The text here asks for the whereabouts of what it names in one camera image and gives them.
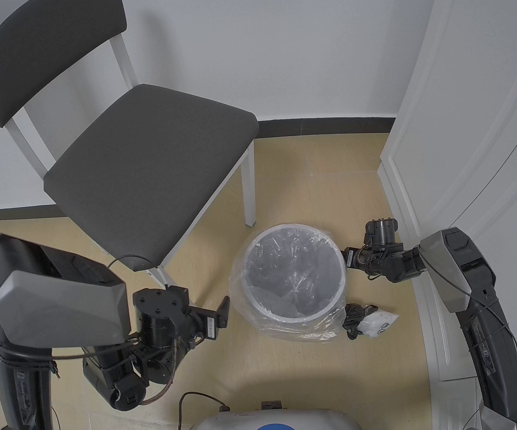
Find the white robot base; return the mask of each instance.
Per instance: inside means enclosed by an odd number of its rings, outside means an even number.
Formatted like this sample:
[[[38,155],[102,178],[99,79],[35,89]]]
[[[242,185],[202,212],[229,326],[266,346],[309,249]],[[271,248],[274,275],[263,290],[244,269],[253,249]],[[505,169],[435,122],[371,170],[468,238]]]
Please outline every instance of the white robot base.
[[[220,412],[191,430],[362,430],[354,419],[330,409],[267,409]]]

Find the chair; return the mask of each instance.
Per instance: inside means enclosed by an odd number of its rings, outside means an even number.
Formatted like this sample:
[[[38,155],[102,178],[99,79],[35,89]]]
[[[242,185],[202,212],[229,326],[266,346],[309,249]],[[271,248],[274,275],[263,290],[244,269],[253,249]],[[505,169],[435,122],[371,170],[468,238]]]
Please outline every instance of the chair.
[[[174,284],[164,267],[239,166],[245,223],[254,225],[258,123],[238,108],[139,84],[121,36],[126,28],[121,0],[23,4],[0,25],[0,127],[45,192],[100,247]],[[23,107],[107,40],[129,90],[54,161],[38,148]]]

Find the chair seat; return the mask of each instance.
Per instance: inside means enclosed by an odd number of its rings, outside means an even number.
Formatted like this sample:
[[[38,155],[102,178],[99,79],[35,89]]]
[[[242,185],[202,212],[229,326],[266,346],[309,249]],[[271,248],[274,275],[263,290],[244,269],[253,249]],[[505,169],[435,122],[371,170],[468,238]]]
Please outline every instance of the chair seat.
[[[258,133],[255,116],[140,84],[44,176],[44,190],[134,271],[159,265]]]

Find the white plastic wrapper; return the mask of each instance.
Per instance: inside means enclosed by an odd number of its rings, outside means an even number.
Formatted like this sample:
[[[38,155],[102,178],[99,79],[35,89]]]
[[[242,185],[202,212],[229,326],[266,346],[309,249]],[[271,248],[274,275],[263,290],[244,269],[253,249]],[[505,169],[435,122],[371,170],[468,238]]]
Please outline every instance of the white plastic wrapper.
[[[255,328],[285,340],[328,341],[346,317],[346,266],[330,236],[284,224],[258,234],[233,264],[230,297]]]
[[[398,314],[392,314],[378,309],[370,315],[366,315],[358,325],[358,330],[370,338],[377,338],[384,333],[398,318]]]

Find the black baseboard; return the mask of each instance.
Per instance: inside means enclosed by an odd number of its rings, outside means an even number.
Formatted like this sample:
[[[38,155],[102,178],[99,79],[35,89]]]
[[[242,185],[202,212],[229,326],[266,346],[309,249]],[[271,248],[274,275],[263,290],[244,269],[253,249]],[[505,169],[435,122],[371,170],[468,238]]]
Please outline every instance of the black baseboard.
[[[389,133],[395,118],[295,118],[258,122],[258,138],[323,133]]]
[[[257,138],[318,135],[324,133],[389,133],[395,118],[292,118],[258,122]],[[0,219],[46,219],[65,217],[57,205],[0,209]]]

